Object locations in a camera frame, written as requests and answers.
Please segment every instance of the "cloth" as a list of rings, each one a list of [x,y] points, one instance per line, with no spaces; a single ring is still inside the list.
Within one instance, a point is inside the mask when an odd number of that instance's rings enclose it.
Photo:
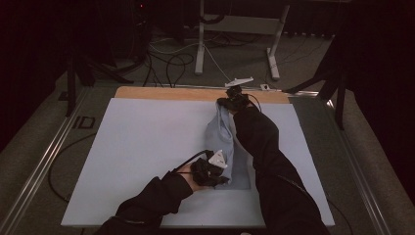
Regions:
[[[231,130],[229,112],[223,106],[216,103],[216,115],[207,124],[205,131],[206,149],[214,152],[222,150],[228,165],[222,176],[229,178],[223,185],[215,186],[215,189],[250,189],[250,176],[248,175],[248,153],[234,140]]]
[[[232,167],[234,159],[234,141],[232,131],[230,130],[229,112],[216,103],[216,115],[207,124],[205,130],[205,147],[215,153],[222,150],[223,157],[228,165],[222,173],[222,176],[232,182]]]

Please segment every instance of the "metal frame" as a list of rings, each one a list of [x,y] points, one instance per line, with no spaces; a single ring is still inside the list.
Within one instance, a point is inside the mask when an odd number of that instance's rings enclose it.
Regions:
[[[69,117],[65,117],[64,122],[62,123],[49,147],[43,154],[43,157],[41,158],[39,164],[36,166],[36,169],[27,179],[27,182],[16,198],[14,204],[8,211],[5,219],[0,224],[0,234],[9,235],[14,233],[26,209],[30,205],[31,200],[36,194],[37,189],[46,176],[52,161],[55,159],[63,143],[65,142],[75,121],[79,108],[85,100],[85,97],[89,94],[90,89],[91,88],[89,87],[83,87],[81,90],[76,102],[78,105],[74,107],[74,110]]]
[[[200,8],[201,18],[214,19],[215,15],[205,15],[205,0],[201,0]],[[278,72],[277,61],[275,59],[275,52],[277,50],[278,43],[281,38],[281,34],[284,29],[284,24],[290,10],[290,5],[284,6],[283,12],[277,19],[263,19],[263,18],[248,18],[248,17],[234,17],[226,16],[225,19],[216,24],[204,24],[199,23],[199,46],[198,54],[196,56],[195,74],[200,75],[204,72],[204,55],[205,55],[205,43],[204,34],[205,30],[212,31],[231,31],[231,32],[248,32],[259,34],[271,34],[274,35],[274,42],[271,48],[266,49],[267,60],[269,68],[271,70],[271,78],[273,80],[280,79],[280,73]]]

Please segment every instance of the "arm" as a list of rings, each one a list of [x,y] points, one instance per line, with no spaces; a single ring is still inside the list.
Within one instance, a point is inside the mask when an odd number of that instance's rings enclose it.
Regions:
[[[275,123],[254,107],[234,115],[237,138],[254,157],[256,189],[271,234],[329,234],[296,168],[279,150]]]
[[[187,164],[178,172],[190,172],[190,166]],[[95,234],[157,234],[163,215],[177,213],[183,199],[204,188],[197,185],[188,173],[168,172],[162,179],[155,177],[139,195],[123,202],[115,216]]]

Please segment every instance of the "white table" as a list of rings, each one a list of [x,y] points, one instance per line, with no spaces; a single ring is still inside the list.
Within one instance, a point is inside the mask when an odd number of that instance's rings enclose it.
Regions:
[[[105,113],[64,215],[64,226],[101,225],[115,214],[120,203],[140,193],[154,176],[163,177],[168,170],[203,150],[206,124],[216,112],[211,99],[224,96],[224,90],[131,87],[121,90],[121,94],[115,95],[120,98],[112,99]],[[288,99],[282,93],[250,93],[279,126],[281,150],[298,169],[323,222],[334,225],[293,106],[287,104]],[[271,102],[284,104],[266,103],[270,97]],[[248,164],[250,190],[196,192],[182,202],[178,214],[165,216],[161,226],[263,227],[254,170],[250,161]]]

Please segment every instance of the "metal stand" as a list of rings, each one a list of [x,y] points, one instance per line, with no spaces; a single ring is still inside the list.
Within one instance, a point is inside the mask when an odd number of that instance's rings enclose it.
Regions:
[[[274,35],[274,43],[271,48],[267,48],[266,55],[271,69],[271,78],[278,80],[280,74],[278,72],[277,63],[275,60],[275,51],[277,50],[278,42],[280,41],[281,34],[283,32],[284,23],[286,21],[290,5],[284,6],[283,12],[280,18],[277,19],[262,19],[262,18],[248,18],[248,17],[233,17],[226,16],[225,19],[216,24],[204,24],[199,23],[199,47],[196,57],[195,74],[200,75],[204,72],[204,56],[205,56],[205,44],[204,44],[204,32],[205,30],[212,31],[231,31],[231,32],[247,32],[258,34],[270,34]],[[214,15],[205,15],[205,0],[201,0],[201,18],[216,18]]]

